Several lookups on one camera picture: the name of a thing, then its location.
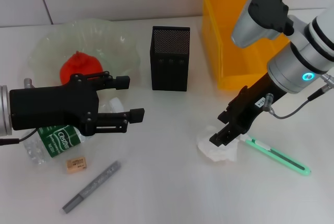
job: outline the white tissue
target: white tissue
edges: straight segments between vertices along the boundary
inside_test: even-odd
[[[210,137],[217,133],[218,130],[213,126],[208,126],[205,131],[197,136],[197,147],[201,152],[212,161],[230,160],[236,161],[236,150],[239,140],[232,140],[227,146],[220,145],[217,147],[210,142]]]

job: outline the green utility knife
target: green utility knife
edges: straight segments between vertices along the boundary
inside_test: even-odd
[[[274,148],[271,148],[270,146],[268,146],[263,142],[260,142],[259,140],[250,138],[248,135],[241,135],[239,139],[302,175],[311,174],[311,170],[307,166],[290,158],[289,156],[283,154],[282,152],[277,151]]]

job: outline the red pepper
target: red pepper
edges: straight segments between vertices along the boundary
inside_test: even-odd
[[[62,66],[60,70],[60,78],[62,84],[69,82],[72,74],[94,74],[102,72],[102,66],[99,60],[86,53],[76,52]]]

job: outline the eraser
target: eraser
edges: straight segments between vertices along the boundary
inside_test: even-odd
[[[76,173],[87,168],[85,157],[74,158],[66,161],[67,173]]]

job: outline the plastic bottle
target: plastic bottle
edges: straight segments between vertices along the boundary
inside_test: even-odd
[[[116,113],[124,112],[124,108],[120,100],[114,98],[109,105],[102,105],[100,111]],[[34,163],[42,164],[89,138],[81,135],[79,130],[73,126],[50,126],[39,128],[36,133],[23,141],[23,145],[31,160]]]

